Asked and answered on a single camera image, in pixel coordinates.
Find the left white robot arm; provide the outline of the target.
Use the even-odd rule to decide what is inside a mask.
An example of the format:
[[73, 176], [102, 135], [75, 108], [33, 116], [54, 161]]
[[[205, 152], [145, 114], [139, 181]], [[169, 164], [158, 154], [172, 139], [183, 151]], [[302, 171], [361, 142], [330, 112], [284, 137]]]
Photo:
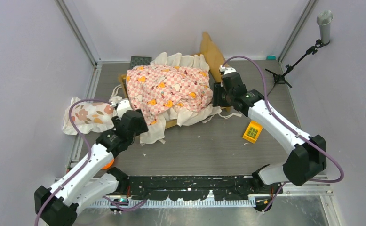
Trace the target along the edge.
[[128, 183], [117, 168], [90, 183], [105, 164], [133, 144], [135, 136], [148, 131], [139, 110], [128, 110], [112, 121], [114, 128], [99, 136], [84, 159], [49, 188], [40, 186], [35, 191], [34, 225], [43, 220], [49, 226], [71, 226], [92, 202], [111, 192], [122, 195], [127, 191]]

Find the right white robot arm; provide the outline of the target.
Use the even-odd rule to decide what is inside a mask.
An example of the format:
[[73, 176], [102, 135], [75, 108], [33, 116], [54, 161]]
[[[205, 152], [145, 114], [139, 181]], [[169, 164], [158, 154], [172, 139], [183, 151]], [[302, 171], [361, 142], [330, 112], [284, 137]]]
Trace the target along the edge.
[[284, 163], [266, 165], [255, 171], [252, 187], [265, 193], [271, 184], [291, 182], [301, 186], [326, 169], [326, 157], [317, 149], [326, 147], [322, 136], [311, 136], [268, 106], [264, 96], [253, 89], [248, 91], [241, 76], [232, 68], [221, 75], [221, 82], [213, 84], [213, 106], [232, 107], [260, 124], [288, 153]]

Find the pink checkered duck blanket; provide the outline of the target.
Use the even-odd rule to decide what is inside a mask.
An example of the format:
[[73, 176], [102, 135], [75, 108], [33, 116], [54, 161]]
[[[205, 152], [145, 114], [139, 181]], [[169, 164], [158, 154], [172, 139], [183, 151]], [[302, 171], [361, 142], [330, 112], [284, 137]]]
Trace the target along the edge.
[[212, 105], [209, 70], [203, 54], [168, 56], [163, 52], [149, 65], [127, 71], [127, 96], [148, 125], [148, 131], [140, 135], [141, 144], [164, 139], [168, 121], [190, 126], [222, 111]]

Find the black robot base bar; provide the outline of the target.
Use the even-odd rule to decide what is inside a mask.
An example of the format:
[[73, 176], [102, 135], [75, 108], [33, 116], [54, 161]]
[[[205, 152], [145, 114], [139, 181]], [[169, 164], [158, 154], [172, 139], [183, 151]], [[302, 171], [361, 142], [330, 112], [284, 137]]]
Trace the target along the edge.
[[112, 195], [128, 198], [126, 206], [146, 200], [145, 208], [271, 208], [283, 192], [281, 183], [261, 185], [251, 176], [128, 176]]

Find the wooden pet bed frame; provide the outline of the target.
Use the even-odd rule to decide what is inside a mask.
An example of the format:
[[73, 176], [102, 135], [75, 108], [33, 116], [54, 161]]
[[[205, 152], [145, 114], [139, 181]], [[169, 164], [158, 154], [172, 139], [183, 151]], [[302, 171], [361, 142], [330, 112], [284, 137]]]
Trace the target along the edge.
[[[221, 82], [221, 74], [219, 72], [219, 67], [225, 62], [223, 54], [220, 52], [219, 48], [212, 41], [208, 32], [202, 33], [202, 40], [199, 46], [199, 52], [193, 55], [204, 55], [205, 61], [210, 66], [209, 74], [212, 75], [214, 82]], [[126, 88], [126, 74], [122, 74], [118, 77], [121, 89], [123, 90], [124, 97], [128, 97]], [[177, 120], [166, 121], [165, 129], [176, 126]]]

